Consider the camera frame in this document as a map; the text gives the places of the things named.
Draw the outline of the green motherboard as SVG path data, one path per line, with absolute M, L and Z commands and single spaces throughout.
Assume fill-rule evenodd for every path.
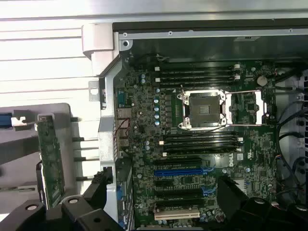
M 199 69 L 167 69 L 168 70 L 201 70 L 201 69 L 229 69 L 238 71 L 232 75 L 209 74 L 179 74 L 162 75 L 155 71 L 157 63 L 154 61 L 133 64 L 128 73 L 121 78 L 115 89 L 116 98 L 116 129 L 114 137 L 117 147 L 130 159 L 132 188 L 124 193 L 123 186 L 118 187 L 120 198 L 126 198 L 133 203 L 135 226 L 142 228 L 182 228 L 194 227 L 205 223 L 224 223 L 226 216 L 217 203 L 217 184 L 220 176 L 227 175 L 236 182 L 236 186 L 248 197 L 260 197 L 274 201 L 276 183 L 271 164 L 276 153 L 276 106 L 274 77 L 276 68 L 274 63 L 267 61 L 243 61 L 230 64 L 240 64 L 241 68 L 199 68 Z M 161 88 L 155 82 L 161 76 L 235 76 L 240 75 L 236 85 L 219 87 L 179 87 Z M 268 79 L 266 86 L 257 84 L 257 77 L 263 75 Z M 227 80 L 204 81 L 163 81 L 163 82 L 208 82 Z M 227 92 L 243 90 L 261 90 L 262 99 L 267 104 L 267 113 L 262 117 L 262 125 L 228 126 L 216 130 L 187 131 L 180 129 L 182 110 L 177 95 L 187 90 L 224 90 Z M 235 94 L 231 97 L 232 121 L 234 124 L 254 124 L 257 106 L 254 93 Z M 238 132 L 236 137 L 194 138 L 164 140 L 165 135 L 201 134 L 212 132 Z M 231 148 L 242 150 L 241 153 L 209 154 L 193 156 L 163 157 L 164 146 L 197 146 L 214 143 L 159 145 L 159 141 L 189 141 L 205 139 L 238 139 L 239 147 Z M 200 163 L 177 165 L 154 165 L 155 160 L 182 159 L 199 157 Z M 203 175 L 183 175 L 171 177 L 156 177 L 155 170 L 173 169 L 202 169 Z M 155 191 L 180 189 L 203 190 L 202 195 L 156 196 Z M 181 199 L 203 199 L 203 205 L 185 207 L 157 207 L 158 201 Z M 160 211 L 198 209 L 200 218 L 158 220 L 154 214 Z

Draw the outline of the metal disk bay cage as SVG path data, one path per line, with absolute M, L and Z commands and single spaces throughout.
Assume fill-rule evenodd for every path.
M 301 101 L 299 110 L 303 110 L 302 114 L 296 119 L 296 125 L 302 138 L 299 139 L 298 148 L 299 155 L 303 156 L 300 163 L 305 163 L 305 168 L 308 168 L 308 69 L 304 70 L 302 76 L 296 82 L 298 89 L 297 99 Z

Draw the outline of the CPU socket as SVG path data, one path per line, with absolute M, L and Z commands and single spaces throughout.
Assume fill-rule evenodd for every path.
M 187 90 L 177 95 L 181 122 L 187 131 L 216 130 L 232 124 L 231 96 L 224 90 Z

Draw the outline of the open black PC case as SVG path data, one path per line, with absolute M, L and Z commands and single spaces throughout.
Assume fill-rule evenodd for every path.
M 300 163 L 298 143 L 302 134 L 296 119 L 299 110 L 296 82 L 308 69 L 308 25 L 281 25 L 238 22 L 146 22 L 101 23 L 82 28 L 83 52 L 100 78 L 101 118 L 98 142 L 101 167 L 111 167 L 113 183 L 107 208 L 112 210 L 124 231 L 221 231 L 227 222 L 205 223 L 182 228 L 142 228 L 135 226 L 133 203 L 120 198 L 131 188 L 131 159 L 117 147 L 115 89 L 128 69 L 140 62 L 157 63 L 235 63 L 272 62 L 274 77 L 276 153 L 271 164 L 276 183 L 276 198 L 268 201 L 286 210 L 290 204 L 308 207 L 308 168 Z

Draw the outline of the white expansion slot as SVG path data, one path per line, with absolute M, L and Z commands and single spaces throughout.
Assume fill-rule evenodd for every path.
M 198 209 L 184 209 L 184 210 L 168 210 L 160 211 L 154 214 L 154 219 L 158 220 L 173 220 L 173 219 L 191 219 L 200 218 Z

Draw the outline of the thin metal locking lever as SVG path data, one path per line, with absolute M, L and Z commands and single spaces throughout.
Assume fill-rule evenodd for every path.
M 251 92 L 260 92 L 261 90 L 243 90 L 243 91 L 233 91 L 233 92 L 227 92 L 225 91 L 225 94 L 242 94 L 242 93 L 251 93 Z

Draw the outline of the blue expansion slot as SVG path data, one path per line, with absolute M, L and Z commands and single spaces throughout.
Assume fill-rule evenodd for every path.
M 155 170 L 156 177 L 171 177 L 183 175 L 203 175 L 202 169 L 173 169 L 173 170 Z

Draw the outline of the metal socket cover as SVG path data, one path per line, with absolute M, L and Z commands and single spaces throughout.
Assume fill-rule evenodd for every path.
M 262 117 L 267 113 L 267 104 L 262 99 L 262 94 L 260 92 L 253 92 L 255 96 L 255 104 L 257 106 L 256 110 L 256 119 L 254 124 L 234 124 L 232 121 L 232 112 L 230 110 L 231 107 L 231 97 L 235 94 L 228 94 L 225 93 L 225 122 L 224 125 L 228 126 L 254 126 L 259 127 L 262 125 Z

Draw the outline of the grey parts rack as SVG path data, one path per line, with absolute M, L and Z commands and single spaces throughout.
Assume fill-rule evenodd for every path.
M 66 103 L 0 107 L 0 114 L 12 113 L 36 121 L 40 114 L 51 114 L 60 143 L 64 170 L 65 194 L 77 193 L 74 167 L 71 113 Z M 39 162 L 39 140 L 34 127 L 0 128 L 0 187 L 18 187 L 37 182 L 36 164 Z

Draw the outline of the hard disk blue carrier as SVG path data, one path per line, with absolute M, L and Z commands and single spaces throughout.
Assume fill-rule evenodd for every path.
M 0 129 L 7 129 L 12 127 L 12 114 L 11 113 L 0 113 Z

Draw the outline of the black RAM slot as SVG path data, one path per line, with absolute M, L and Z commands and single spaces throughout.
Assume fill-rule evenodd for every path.
M 209 154 L 230 154 L 241 153 L 242 150 L 238 149 L 214 149 L 214 150 L 178 150 L 178 151 L 163 151 L 163 157 L 171 156 L 193 156 L 193 155 L 209 155 Z
M 179 75 L 179 74 L 187 74 L 187 75 L 194 75 L 194 74 L 213 74 L 213 75 L 232 75 L 237 73 L 238 71 L 229 70 L 229 69 L 201 69 L 201 70 L 168 70 L 168 71 L 161 71 L 158 72 L 162 75 Z
M 176 63 L 176 64 L 164 64 L 156 65 L 154 67 L 155 71 L 167 70 L 167 69 L 199 69 L 199 68 L 231 68 L 239 69 L 241 68 L 240 64 L 230 64 L 230 63 L 201 63 L 201 64 L 192 64 L 192 63 Z
M 182 150 L 182 149 L 226 149 L 226 148 L 236 148 L 239 147 L 236 143 L 227 143 L 227 144 L 210 144 L 210 145 L 197 145 L 197 146 L 164 146 L 164 150 Z
M 204 81 L 204 80 L 238 80 L 240 79 L 240 75 L 235 76 L 161 76 L 156 77 L 154 79 L 155 82 L 163 82 L 163 81 Z
M 194 139 L 194 138 L 219 138 L 219 137 L 236 137 L 239 136 L 238 132 L 212 132 L 201 134 L 178 134 L 178 135 L 165 135 L 164 140 L 171 139 Z
M 161 88 L 179 88 L 183 87 L 219 87 L 219 86 L 233 86 L 236 85 L 238 82 L 236 81 L 208 81 L 208 82 L 160 82 L 157 83 L 158 86 Z
M 228 143 L 239 142 L 238 139 L 205 139 L 205 140 L 189 140 L 189 141 L 159 141 L 159 145 L 176 145 L 176 144 L 199 144 L 199 143 Z

